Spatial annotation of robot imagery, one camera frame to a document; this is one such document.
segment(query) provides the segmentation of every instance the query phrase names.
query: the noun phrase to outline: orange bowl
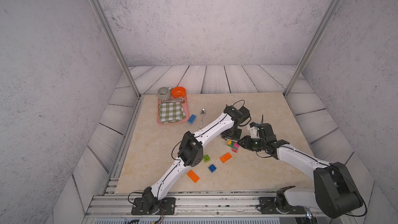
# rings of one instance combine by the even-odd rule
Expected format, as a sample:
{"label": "orange bowl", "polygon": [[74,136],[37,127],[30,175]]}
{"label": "orange bowl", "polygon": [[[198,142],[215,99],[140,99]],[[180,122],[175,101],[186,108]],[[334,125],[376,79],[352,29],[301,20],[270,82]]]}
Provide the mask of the orange bowl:
{"label": "orange bowl", "polygon": [[187,90],[184,87],[174,87],[172,90],[172,96],[174,98],[184,97],[187,93]]}

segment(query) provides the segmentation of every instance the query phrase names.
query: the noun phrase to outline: spoon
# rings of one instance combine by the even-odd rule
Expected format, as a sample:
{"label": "spoon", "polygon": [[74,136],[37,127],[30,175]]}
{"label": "spoon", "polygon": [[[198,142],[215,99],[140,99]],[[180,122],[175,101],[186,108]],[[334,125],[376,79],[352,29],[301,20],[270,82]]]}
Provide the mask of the spoon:
{"label": "spoon", "polygon": [[206,110],[203,108],[202,111],[200,111],[200,116],[202,116],[202,120],[200,121],[199,130],[202,129],[203,116],[205,115],[206,115]]}
{"label": "spoon", "polygon": [[171,99],[168,101],[161,101],[161,103],[169,103],[169,102],[181,102],[181,103],[185,103],[185,100],[183,97],[178,97],[176,99]]}

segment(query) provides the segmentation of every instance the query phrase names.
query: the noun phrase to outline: wire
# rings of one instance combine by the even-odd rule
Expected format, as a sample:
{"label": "wire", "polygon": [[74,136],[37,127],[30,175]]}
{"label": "wire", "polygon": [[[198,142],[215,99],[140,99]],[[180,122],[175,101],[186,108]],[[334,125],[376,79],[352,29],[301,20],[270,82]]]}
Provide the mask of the wire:
{"label": "wire", "polygon": [[[258,153],[256,152],[257,156],[261,157],[260,155],[258,155]],[[272,157],[272,156],[268,156],[268,157]],[[267,157],[262,157],[262,158],[267,158]]]}
{"label": "wire", "polygon": [[[242,106],[244,106],[244,105],[245,105],[245,100],[240,100],[240,101],[243,101],[243,105],[242,105]],[[237,101],[237,102],[235,102],[235,103],[232,104],[232,105],[234,106],[236,103],[238,103],[238,102],[240,102],[240,101]]]}
{"label": "wire", "polygon": [[263,123],[263,119],[264,119],[264,115],[262,114],[262,115],[261,115],[261,122],[260,122],[260,124]]}
{"label": "wire", "polygon": [[239,124],[238,126],[239,127],[244,127],[244,126],[246,126],[250,121],[251,121],[251,117],[249,117],[250,119],[249,119],[249,121],[246,123],[246,124]]}
{"label": "wire", "polygon": [[176,146],[173,148],[173,150],[172,150],[172,159],[174,159],[174,160],[179,160],[179,159],[175,159],[174,157],[173,157],[173,152],[174,152],[174,149],[177,147],[177,145],[179,144],[179,143],[181,143],[182,142],[182,140],[180,141],[180,142],[178,142],[177,144],[176,144]]}
{"label": "wire", "polygon": [[152,222],[152,224],[157,224],[157,223],[162,223],[162,221],[164,220],[164,208],[163,205],[159,206],[162,209],[162,213],[160,214],[159,220]]}
{"label": "wire", "polygon": [[131,220],[131,221],[129,221],[127,224],[133,224],[133,223],[135,223],[135,222],[140,222],[140,220]]}
{"label": "wire", "polygon": [[129,201],[129,203],[131,203],[131,204],[134,204],[133,202],[130,201],[130,196],[131,196],[132,193],[143,194],[144,192],[134,192],[134,191],[133,191],[133,192],[131,192],[131,193],[129,194],[129,196],[127,197],[127,201]]}
{"label": "wire", "polygon": [[[286,146],[281,146],[281,147],[288,148],[288,149],[291,149],[291,150],[294,151],[294,149],[292,149],[292,148],[290,148],[290,147],[286,147]],[[298,150],[295,150],[295,151],[296,151],[296,152],[299,152],[299,153],[302,154],[302,155],[305,155],[305,156],[311,158],[312,160],[314,160],[315,162],[317,162],[317,163],[319,163],[319,164],[322,164],[322,165],[327,166],[327,167],[331,167],[330,165],[327,165],[327,164],[324,164],[324,163],[321,163],[321,162],[317,161],[316,159],[314,159],[314,158],[311,157],[311,156],[308,156],[308,155],[305,154],[305,153],[302,153],[302,152],[300,152],[300,151],[298,151]],[[364,214],[362,214],[362,215],[345,214],[345,215],[348,215],[348,216],[351,216],[351,217],[362,217],[362,216],[365,216],[365,215],[368,213],[368,207],[366,206],[366,203],[365,203],[365,201],[363,200],[363,198],[362,198],[362,196],[361,196],[361,193],[359,192],[359,190],[357,189],[357,187],[354,186],[354,183],[352,183],[351,180],[349,180],[349,179],[346,177],[346,175],[344,175],[340,170],[335,169],[334,171],[339,172],[339,173],[351,184],[351,186],[355,189],[355,191],[357,192],[357,194],[359,195],[359,197],[361,197],[361,200],[363,201],[363,204],[365,205],[365,213],[364,213]]]}

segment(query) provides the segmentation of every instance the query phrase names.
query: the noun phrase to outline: green checkered cloth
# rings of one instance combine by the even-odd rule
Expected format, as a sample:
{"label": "green checkered cloth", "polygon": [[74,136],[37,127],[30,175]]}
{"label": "green checkered cloth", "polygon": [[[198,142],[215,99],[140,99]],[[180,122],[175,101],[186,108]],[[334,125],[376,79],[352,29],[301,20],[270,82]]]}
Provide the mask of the green checkered cloth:
{"label": "green checkered cloth", "polygon": [[163,124],[178,122],[185,117],[181,102],[169,102],[159,105],[159,121]]}

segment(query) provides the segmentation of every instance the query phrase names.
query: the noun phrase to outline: white wooden floor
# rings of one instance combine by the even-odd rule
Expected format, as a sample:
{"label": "white wooden floor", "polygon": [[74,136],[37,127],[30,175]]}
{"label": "white wooden floor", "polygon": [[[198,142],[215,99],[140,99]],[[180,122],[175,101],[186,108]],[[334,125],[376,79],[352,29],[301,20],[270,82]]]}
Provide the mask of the white wooden floor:
{"label": "white wooden floor", "polygon": [[[160,87],[176,86],[185,87],[187,93],[198,94],[283,92],[295,67],[145,66],[129,69],[142,94],[155,94]],[[398,214],[302,75],[289,95],[288,102],[315,156],[330,162],[344,163],[369,206],[369,212],[365,217],[345,216],[342,218],[343,223],[370,224],[380,219],[384,220],[383,223],[398,223]],[[77,202],[81,203],[82,210],[86,212],[92,196],[100,194],[102,187],[107,183],[107,174],[127,129],[135,103],[132,88],[123,74],[87,149],[71,175],[69,181],[74,184],[68,183],[64,188],[47,223],[63,223],[55,221],[62,219],[61,217],[65,218],[61,210],[71,205],[76,208]],[[353,214],[361,215],[363,212],[364,207],[353,211]]]}

